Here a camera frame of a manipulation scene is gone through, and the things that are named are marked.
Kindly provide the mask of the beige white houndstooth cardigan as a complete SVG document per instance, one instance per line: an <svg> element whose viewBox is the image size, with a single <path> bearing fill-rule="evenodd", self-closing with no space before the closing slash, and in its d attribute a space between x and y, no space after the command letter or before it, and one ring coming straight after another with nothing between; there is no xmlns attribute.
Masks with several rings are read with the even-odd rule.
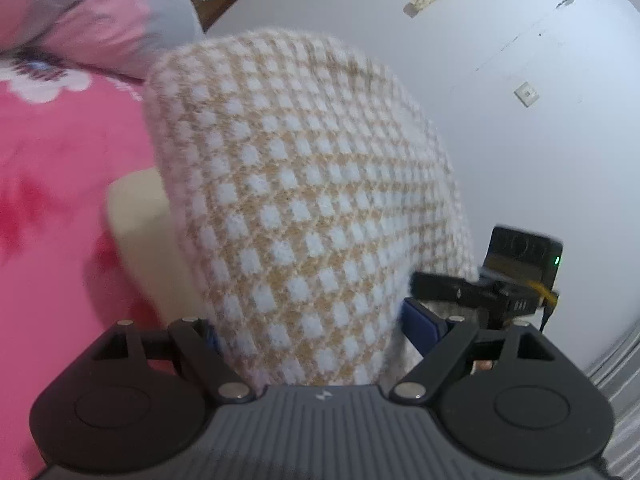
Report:
<svg viewBox="0 0 640 480"><path fill-rule="evenodd" d="M477 277L438 132L392 71L328 35L259 29L164 54L143 109L181 253L256 388L390 388L414 272Z"/></svg>

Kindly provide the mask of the folded cream garment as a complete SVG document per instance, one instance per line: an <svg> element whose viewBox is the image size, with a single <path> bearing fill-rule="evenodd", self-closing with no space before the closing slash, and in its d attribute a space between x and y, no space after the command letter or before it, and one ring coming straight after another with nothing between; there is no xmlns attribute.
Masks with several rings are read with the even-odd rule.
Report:
<svg viewBox="0 0 640 480"><path fill-rule="evenodd" d="M106 218L126 273L160 322L200 318L204 307L179 252L158 171L114 181L106 192Z"/></svg>

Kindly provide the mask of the pink floral bed sheet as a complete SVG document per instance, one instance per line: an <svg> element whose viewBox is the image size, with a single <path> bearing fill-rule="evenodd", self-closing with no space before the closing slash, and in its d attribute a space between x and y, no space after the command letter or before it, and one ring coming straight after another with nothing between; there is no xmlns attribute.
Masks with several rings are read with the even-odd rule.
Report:
<svg viewBox="0 0 640 480"><path fill-rule="evenodd" d="M137 84L31 50L1 59L1 474L29 479L38 394L122 318L154 323L105 220L152 162Z"/></svg>

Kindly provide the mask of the pink grey floral duvet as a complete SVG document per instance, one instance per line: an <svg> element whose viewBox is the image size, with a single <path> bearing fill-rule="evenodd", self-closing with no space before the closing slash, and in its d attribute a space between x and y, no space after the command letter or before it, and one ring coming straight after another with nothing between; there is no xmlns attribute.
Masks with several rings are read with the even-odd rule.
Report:
<svg viewBox="0 0 640 480"><path fill-rule="evenodd" d="M2 51L33 48L134 79L203 37L191 0L1 0Z"/></svg>

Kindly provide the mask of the white wall socket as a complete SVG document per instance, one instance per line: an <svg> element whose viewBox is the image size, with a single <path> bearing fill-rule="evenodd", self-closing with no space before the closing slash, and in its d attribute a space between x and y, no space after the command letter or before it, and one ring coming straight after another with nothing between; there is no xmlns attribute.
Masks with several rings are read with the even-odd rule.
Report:
<svg viewBox="0 0 640 480"><path fill-rule="evenodd" d="M514 96L516 96L525 107L531 107L539 99L538 92L528 81L523 82L514 90Z"/></svg>

